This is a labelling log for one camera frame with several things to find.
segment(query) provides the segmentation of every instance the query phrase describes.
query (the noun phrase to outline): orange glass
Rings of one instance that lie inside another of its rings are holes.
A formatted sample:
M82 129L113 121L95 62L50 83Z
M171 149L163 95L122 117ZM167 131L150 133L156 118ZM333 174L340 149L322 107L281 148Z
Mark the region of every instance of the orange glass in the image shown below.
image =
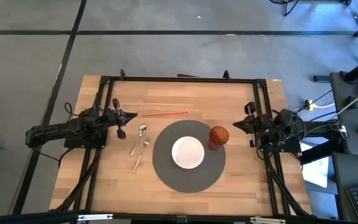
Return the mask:
M210 150L218 150L229 140L229 132L220 126L213 127L209 132L208 147Z

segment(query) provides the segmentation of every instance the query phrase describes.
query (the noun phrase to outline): spoon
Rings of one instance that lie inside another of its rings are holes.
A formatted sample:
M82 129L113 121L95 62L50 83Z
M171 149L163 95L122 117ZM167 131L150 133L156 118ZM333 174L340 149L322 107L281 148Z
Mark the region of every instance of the spoon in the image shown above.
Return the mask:
M136 139L135 145L129 153L129 156L133 156L135 154L137 143L139 142L140 137L144 135L144 133L146 133L146 124L142 124L142 126L139 128L139 137Z

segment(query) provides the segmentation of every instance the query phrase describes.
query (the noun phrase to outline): wooden tabletop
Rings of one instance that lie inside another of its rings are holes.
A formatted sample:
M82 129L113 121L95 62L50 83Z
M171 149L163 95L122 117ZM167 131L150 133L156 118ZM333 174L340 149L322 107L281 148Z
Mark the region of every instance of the wooden tabletop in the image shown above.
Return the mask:
M84 76L75 113L91 107L99 81L100 76ZM286 107L281 81L267 80L267 83L272 109ZM258 159L255 148L249 146L251 135L232 125L245 118L244 105L254 101L251 84L117 81L114 82L113 98L119 100L124 111L138 112L139 115L125 127L125 140L117 138L117 127L109 128L106 147L101 153L92 212L272 215L264 162ZM142 114L168 111L190 111L190 114L141 117ZM152 164L154 142L159 133L169 124L183 119L198 120L211 127L223 126L229 131L224 171L215 184L198 193L172 190L158 178ZM146 136L150 137L150 144L133 174L141 146L132 157L129 157L129 151L141 124L147 125ZM74 149L62 161L50 208L59 206L77 184L84 151ZM285 153L281 153L281 158L286 186L303 209L311 212L298 159ZM87 186L81 208L85 206L86 191ZM276 195L282 212L277 186Z

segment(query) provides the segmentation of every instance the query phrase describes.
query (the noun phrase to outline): metal spoon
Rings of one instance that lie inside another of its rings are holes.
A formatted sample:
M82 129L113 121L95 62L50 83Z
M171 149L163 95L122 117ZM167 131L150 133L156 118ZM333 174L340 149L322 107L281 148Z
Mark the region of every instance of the metal spoon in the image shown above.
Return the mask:
M132 148L131 152L129 153L129 156L133 156L135 154L135 150L137 147L137 143L139 142L140 137L146 133L146 124L142 124L142 126L139 128L139 137L136 139L135 145Z
M136 172L137 167L139 166L140 159L142 158L144 149L149 145L149 142L150 142L150 138L147 138L147 139L143 142L143 149L142 149L142 151L140 152L139 158L137 159L135 168L134 168L134 170L132 171L132 173L135 173L135 172Z

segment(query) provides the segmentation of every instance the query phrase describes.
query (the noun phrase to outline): white cable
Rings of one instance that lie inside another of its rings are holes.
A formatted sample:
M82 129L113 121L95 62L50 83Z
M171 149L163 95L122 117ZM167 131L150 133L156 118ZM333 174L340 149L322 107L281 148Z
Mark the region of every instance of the white cable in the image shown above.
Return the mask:
M330 106L334 106L335 103L331 103L330 105L325 105L325 106L318 106L318 105L315 105L313 104L313 108L329 108Z
M341 109L338 113L336 113L331 119L335 118L336 116L340 115L343 111L345 111L348 107L352 106L353 103L355 103L358 100L358 97L353 100L351 103L346 105L343 109Z

